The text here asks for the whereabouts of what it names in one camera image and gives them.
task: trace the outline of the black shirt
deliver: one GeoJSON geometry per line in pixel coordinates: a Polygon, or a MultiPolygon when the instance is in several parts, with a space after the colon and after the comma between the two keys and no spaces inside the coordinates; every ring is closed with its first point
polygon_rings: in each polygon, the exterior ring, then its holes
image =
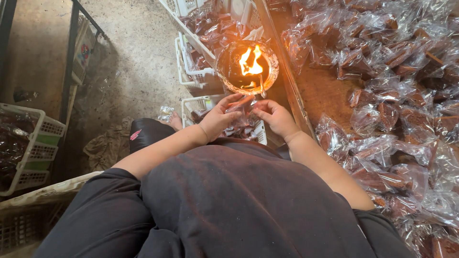
{"type": "Polygon", "coordinates": [[[376,211],[259,144],[203,146],[141,182],[92,178],[35,257],[414,257],[376,211]]]}

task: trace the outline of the person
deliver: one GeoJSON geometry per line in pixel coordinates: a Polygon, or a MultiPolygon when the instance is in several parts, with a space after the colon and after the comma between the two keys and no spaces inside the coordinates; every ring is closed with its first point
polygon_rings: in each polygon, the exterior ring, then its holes
{"type": "Polygon", "coordinates": [[[285,140],[291,161],[256,142],[218,138],[241,116],[225,113],[241,97],[225,97],[177,132],[149,122],[137,134],[157,141],[88,180],[34,257],[413,257],[278,103],[259,101],[253,113],[285,140]]]}

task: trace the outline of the metal bowl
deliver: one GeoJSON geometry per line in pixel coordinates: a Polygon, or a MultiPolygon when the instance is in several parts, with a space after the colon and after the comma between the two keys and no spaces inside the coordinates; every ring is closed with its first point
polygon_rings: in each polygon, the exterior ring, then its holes
{"type": "Polygon", "coordinates": [[[268,78],[263,78],[264,90],[267,91],[269,88],[271,88],[271,86],[273,86],[274,82],[277,79],[277,76],[279,75],[279,60],[277,59],[277,56],[274,53],[274,51],[261,41],[239,40],[232,42],[225,48],[223,48],[217,59],[217,74],[227,89],[235,93],[242,93],[244,95],[261,94],[262,90],[260,86],[253,89],[241,89],[240,87],[236,87],[233,84],[231,84],[231,82],[225,76],[225,74],[227,74],[226,69],[229,67],[230,63],[230,53],[233,50],[247,49],[249,46],[255,48],[256,45],[260,46],[260,50],[262,52],[260,58],[264,58],[269,66],[268,78]]]}

